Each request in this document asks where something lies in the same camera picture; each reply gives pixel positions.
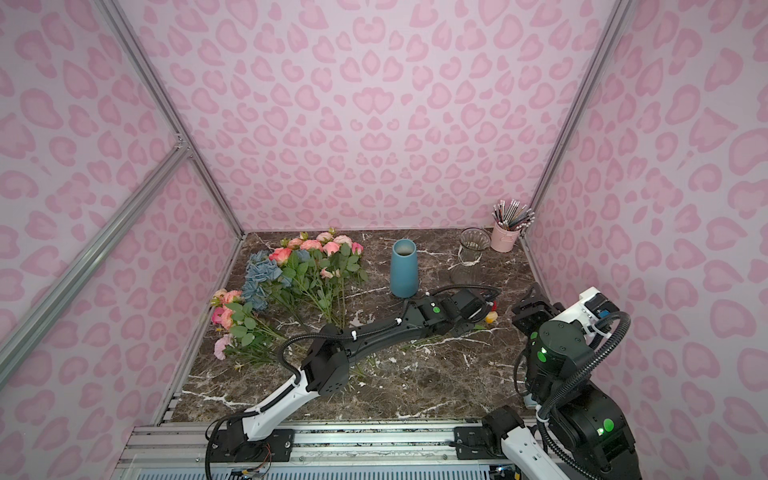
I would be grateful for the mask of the pale pink rose spray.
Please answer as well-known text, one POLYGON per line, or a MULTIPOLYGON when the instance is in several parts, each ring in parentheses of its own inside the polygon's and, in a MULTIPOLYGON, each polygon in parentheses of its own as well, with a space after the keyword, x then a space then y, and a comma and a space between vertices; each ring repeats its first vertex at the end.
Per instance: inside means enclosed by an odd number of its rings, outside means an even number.
POLYGON ((318 234, 314 239, 303 240, 299 248, 306 251, 323 251, 326 255, 332 255, 340 252, 343 246, 352 248, 354 242, 346 235, 333 235, 330 231, 326 231, 318 234))

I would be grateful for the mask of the pink artificial rose stem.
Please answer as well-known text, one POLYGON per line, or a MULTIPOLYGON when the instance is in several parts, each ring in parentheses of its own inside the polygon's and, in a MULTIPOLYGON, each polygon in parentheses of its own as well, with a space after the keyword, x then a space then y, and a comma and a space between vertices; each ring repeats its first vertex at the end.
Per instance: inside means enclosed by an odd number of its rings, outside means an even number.
POLYGON ((289 247, 281 247, 275 249, 268 257, 268 259, 274 262, 278 266, 284 265, 290 258, 293 250, 289 247))

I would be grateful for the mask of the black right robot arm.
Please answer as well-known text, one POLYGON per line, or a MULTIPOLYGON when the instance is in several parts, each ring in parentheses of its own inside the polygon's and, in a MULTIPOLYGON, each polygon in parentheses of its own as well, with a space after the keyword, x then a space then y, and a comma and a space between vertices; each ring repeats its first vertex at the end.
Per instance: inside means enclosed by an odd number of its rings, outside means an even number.
POLYGON ((563 465, 586 479, 638 479, 635 438, 616 401, 592 373, 617 349, 631 317, 594 287, 569 307, 533 284, 514 307, 513 324, 527 338, 519 359, 535 404, 530 429, 510 407, 482 420, 478 451, 506 458, 530 479, 563 479, 563 465))

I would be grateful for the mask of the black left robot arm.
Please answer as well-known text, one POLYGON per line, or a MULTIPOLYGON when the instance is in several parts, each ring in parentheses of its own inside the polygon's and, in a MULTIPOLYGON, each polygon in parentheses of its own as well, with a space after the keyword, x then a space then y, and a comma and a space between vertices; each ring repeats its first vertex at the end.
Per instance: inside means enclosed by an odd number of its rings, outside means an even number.
POLYGON ((258 404, 223 417, 206 431, 204 465, 274 461, 273 431, 310 401, 346 386, 350 368, 381 350, 425 338, 462 336, 492 312, 501 290, 487 285, 448 285, 406 299, 400 313, 360 327, 333 325, 289 338, 277 350, 291 377, 258 404))

